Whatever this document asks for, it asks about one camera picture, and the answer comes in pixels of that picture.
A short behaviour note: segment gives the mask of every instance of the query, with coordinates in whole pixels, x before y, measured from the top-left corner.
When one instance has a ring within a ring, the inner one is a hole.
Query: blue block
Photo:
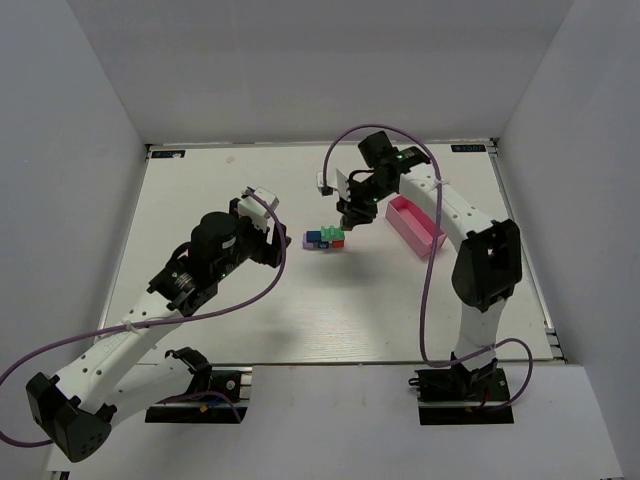
[[[322,241],[322,233],[314,230],[309,230],[307,232],[307,242],[309,243],[317,243]]]

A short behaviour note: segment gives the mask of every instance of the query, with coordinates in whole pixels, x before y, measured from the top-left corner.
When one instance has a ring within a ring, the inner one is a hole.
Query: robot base
[[[502,425],[513,423],[511,407],[492,407],[509,400],[509,386],[501,368],[484,379],[475,392],[463,395],[447,369],[418,370],[409,381],[420,394],[420,425]]]

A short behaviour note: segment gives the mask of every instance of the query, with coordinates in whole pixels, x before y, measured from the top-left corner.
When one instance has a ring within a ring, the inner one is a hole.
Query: purple block
[[[302,235],[302,248],[304,248],[305,250],[313,250],[315,249],[315,245],[313,244],[313,242],[307,242],[307,234],[305,233],[304,235]]]

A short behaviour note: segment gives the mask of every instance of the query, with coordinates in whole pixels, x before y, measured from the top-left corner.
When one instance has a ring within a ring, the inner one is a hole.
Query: black label
[[[451,151],[453,153],[467,153],[467,152],[486,152],[487,147],[484,145],[451,145]]]
[[[185,150],[156,150],[151,152],[151,158],[183,158]]]

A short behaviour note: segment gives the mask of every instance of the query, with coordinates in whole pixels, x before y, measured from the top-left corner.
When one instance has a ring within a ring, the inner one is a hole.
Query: green block
[[[333,225],[329,227],[321,227],[320,234],[323,242],[333,242],[335,240],[344,240],[344,232],[341,228],[336,228]]]

